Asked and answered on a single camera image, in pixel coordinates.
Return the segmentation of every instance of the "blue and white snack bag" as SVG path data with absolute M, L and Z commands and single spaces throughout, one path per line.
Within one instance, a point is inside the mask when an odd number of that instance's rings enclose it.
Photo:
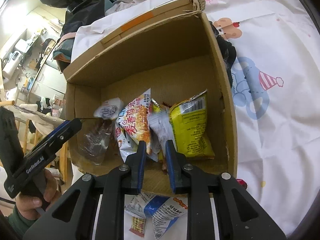
M 187 203 L 187 198 L 141 192 L 125 205 L 124 210 L 138 218 L 151 218 L 155 238 L 159 240 L 178 217 L 188 213 Z

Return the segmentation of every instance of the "bed sheet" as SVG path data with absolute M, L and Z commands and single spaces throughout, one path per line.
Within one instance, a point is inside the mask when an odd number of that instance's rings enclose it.
M 169 1 L 115 5 L 126 9 L 79 28 L 73 59 Z M 206 0 L 205 13 L 237 50 L 231 70 L 237 177 L 290 235 L 320 189 L 319 33 L 299 0 Z

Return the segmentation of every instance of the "yellow snack bag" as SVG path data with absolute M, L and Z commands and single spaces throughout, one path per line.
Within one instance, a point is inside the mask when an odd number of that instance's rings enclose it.
M 169 118 L 178 152 L 186 157 L 214 156 L 205 134 L 207 90 L 172 106 Z

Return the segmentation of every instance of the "white cabinet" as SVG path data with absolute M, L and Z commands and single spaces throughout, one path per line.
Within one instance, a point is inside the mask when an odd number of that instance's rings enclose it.
M 36 81 L 49 88 L 65 94 L 67 90 L 67 81 L 59 70 L 44 64 L 36 78 Z
M 59 99 L 63 99 L 64 94 L 60 93 L 44 84 L 41 84 L 38 81 L 35 81 L 35 83 L 32 86 L 31 93 L 35 94 L 39 97 L 45 97 L 45 98 L 53 98 L 56 94 Z

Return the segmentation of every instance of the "clothing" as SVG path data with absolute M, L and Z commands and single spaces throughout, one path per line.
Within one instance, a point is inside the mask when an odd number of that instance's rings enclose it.
M 13 212 L 7 217 L 9 224 L 12 226 L 14 231 L 22 238 L 24 233 L 33 225 L 36 220 L 28 220 L 24 218 L 16 206 L 14 206 Z

